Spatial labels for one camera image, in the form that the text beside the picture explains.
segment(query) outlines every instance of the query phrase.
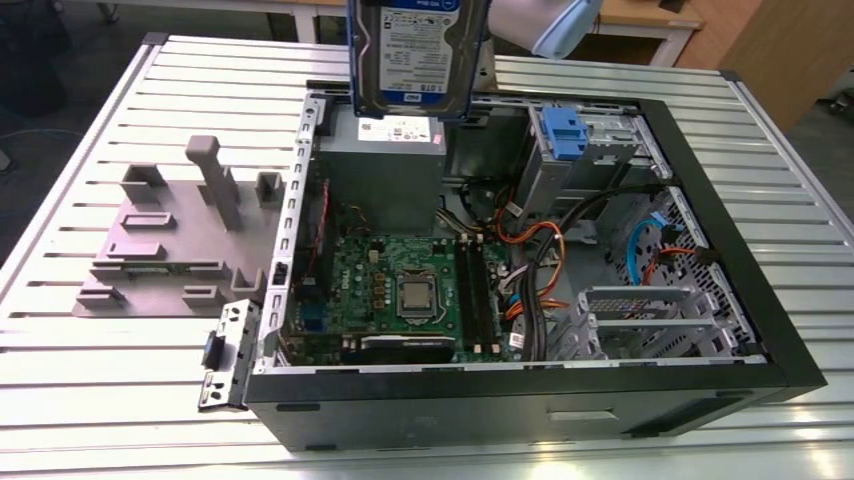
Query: motherboard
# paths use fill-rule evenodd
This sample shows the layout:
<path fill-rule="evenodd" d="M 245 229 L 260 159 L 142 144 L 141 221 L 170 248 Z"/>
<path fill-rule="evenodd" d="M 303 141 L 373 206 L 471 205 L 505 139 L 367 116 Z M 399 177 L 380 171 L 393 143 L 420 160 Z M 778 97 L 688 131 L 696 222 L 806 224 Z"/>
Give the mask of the motherboard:
<path fill-rule="evenodd" d="M 501 361 L 509 354 L 493 292 L 505 261 L 504 245 L 479 240 L 341 237 L 328 299 L 296 309 L 289 362 Z"/>

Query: cpu socket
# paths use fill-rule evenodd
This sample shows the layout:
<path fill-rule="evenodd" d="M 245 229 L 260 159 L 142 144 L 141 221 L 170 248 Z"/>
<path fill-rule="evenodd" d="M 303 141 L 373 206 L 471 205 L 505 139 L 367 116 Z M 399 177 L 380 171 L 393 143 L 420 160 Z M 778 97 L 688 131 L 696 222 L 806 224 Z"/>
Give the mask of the cpu socket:
<path fill-rule="evenodd" d="M 435 275 L 421 274 L 397 277 L 397 316 L 405 319 L 421 319 L 423 321 L 415 322 L 416 324 L 424 323 L 436 316 Z"/>

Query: blue drive bay latch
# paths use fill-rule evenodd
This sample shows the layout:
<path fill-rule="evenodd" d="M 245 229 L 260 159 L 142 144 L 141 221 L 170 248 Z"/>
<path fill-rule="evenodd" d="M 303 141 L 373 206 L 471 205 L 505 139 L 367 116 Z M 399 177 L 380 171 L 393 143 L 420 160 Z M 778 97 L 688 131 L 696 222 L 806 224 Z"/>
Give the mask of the blue drive bay latch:
<path fill-rule="evenodd" d="M 555 160 L 577 160 L 587 147 L 587 125 L 572 108 L 543 108 L 543 131 Z"/>

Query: ram slot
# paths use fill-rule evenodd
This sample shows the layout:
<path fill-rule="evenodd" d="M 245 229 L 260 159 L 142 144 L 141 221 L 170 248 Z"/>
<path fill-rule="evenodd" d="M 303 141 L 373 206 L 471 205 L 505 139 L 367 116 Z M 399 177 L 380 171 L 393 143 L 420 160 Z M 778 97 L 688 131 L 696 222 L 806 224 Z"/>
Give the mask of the ram slot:
<path fill-rule="evenodd" d="M 468 272 L 468 242 L 457 241 L 453 246 L 453 268 L 456 270 L 456 301 L 463 327 L 463 345 L 473 350 L 479 344 L 479 329 L 475 319 L 475 307 L 471 299 L 471 274 Z"/>
<path fill-rule="evenodd" d="M 491 352 L 495 341 L 492 310 L 489 308 L 489 274 L 483 260 L 483 245 L 472 244 L 468 248 L 468 275 L 473 293 L 473 312 L 477 322 L 477 340 L 481 351 Z"/>

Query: wooden cabinet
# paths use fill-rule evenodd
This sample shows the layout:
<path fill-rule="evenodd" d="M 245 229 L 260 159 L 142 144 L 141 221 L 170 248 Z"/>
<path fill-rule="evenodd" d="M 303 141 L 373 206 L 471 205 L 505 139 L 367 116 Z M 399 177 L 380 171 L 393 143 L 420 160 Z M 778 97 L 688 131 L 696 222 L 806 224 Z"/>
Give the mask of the wooden cabinet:
<path fill-rule="evenodd" d="M 678 67 L 734 70 L 782 130 L 854 63 L 851 0 L 691 0 L 706 20 Z"/>

